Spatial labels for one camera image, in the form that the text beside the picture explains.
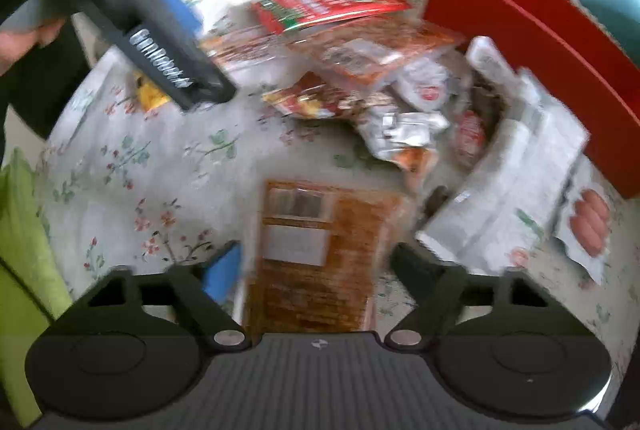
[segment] green cushion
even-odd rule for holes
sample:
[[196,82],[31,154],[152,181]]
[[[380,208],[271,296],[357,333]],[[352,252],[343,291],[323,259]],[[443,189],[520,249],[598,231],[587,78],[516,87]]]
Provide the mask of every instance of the green cushion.
[[45,312],[59,317],[71,298],[38,216],[33,173],[19,151],[0,172],[0,258],[0,382],[27,426],[40,411],[24,375],[26,353],[48,326]]

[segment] red box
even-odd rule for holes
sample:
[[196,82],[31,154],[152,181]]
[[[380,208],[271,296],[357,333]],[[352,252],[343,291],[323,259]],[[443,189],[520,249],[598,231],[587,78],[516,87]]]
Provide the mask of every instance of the red box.
[[428,0],[429,22],[489,36],[590,131],[587,156],[625,197],[640,192],[640,71],[570,0]]

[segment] label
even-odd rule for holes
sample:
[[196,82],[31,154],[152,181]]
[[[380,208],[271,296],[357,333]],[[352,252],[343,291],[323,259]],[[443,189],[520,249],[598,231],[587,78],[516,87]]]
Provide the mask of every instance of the label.
[[422,87],[420,89],[420,96],[427,102],[435,102],[440,97],[440,87]]
[[272,224],[267,227],[263,257],[292,264],[324,266],[330,233],[317,228]]
[[458,125],[456,151],[466,159],[475,160],[484,149],[485,142],[482,120],[472,110],[466,110]]

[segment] brown snack package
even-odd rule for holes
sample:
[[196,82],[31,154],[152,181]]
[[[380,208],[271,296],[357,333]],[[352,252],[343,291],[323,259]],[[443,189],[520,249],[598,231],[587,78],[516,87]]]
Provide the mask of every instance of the brown snack package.
[[250,333],[372,329],[376,271],[408,206],[393,191],[267,182]]

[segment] food package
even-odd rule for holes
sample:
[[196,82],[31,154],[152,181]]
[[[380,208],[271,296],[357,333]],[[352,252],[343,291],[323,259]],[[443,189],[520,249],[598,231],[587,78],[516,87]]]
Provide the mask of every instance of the food package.
[[500,122],[490,149],[472,170],[462,190],[416,233],[417,240],[440,259],[457,261],[504,202],[529,145],[531,130],[525,118],[530,112],[512,110]]
[[587,270],[597,284],[602,283],[609,257],[609,223],[613,213],[605,184],[591,161],[580,156],[554,230],[566,255]]
[[391,84],[399,69],[418,58],[436,57],[460,38],[437,26],[399,14],[361,18],[291,41],[329,84],[373,92]]
[[276,34],[410,7],[407,0],[259,0],[252,4],[260,22]]
[[171,100],[143,73],[136,72],[135,77],[138,101],[145,112],[158,108]]
[[475,243],[458,258],[467,266],[499,274],[505,267],[527,267],[536,243],[548,234],[562,189],[588,133],[561,102],[545,97],[524,162],[503,206]]
[[373,329],[374,280],[407,211],[397,192],[268,181],[250,333]]
[[439,112],[401,112],[389,94],[346,92],[313,73],[305,74],[292,87],[266,92],[262,98],[284,116],[350,121],[373,156],[405,172],[405,184],[412,192],[420,189],[438,161],[434,138],[449,127]]
[[[490,51],[484,62],[494,64]],[[439,258],[481,274],[527,267],[588,139],[577,118],[530,71],[514,77],[508,113],[486,153],[463,184],[430,183],[426,223],[415,235]]]
[[329,86],[313,73],[306,73],[287,89],[266,92],[262,100],[283,116],[299,120],[349,118],[356,113],[360,102],[353,93]]
[[373,156],[405,172],[405,184],[418,192],[438,162],[432,136],[447,126],[439,113],[400,113],[395,103],[368,106],[356,117],[356,130]]
[[463,55],[450,51],[439,58],[420,58],[407,65],[398,72],[393,87],[413,108],[433,112],[440,110],[450,95],[468,90],[471,81],[471,70]]
[[277,38],[261,26],[200,40],[200,48],[214,61],[232,71],[286,56]]
[[493,84],[507,104],[511,103],[512,99],[524,100],[528,103],[540,100],[538,90],[513,72],[489,37],[475,37],[469,44],[465,56],[469,64]]
[[452,145],[460,164],[471,168],[491,141],[504,112],[504,101],[491,82],[473,72],[466,109],[456,117]]

